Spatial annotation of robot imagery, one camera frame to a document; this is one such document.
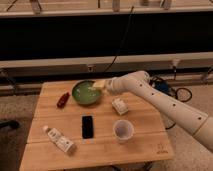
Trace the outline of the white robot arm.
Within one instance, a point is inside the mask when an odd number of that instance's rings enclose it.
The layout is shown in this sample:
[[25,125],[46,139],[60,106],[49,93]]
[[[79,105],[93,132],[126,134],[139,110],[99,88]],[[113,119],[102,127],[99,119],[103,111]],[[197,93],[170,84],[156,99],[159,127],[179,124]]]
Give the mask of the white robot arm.
[[130,92],[146,100],[213,153],[213,117],[156,90],[149,82],[147,72],[137,71],[98,80],[93,87],[111,94]]

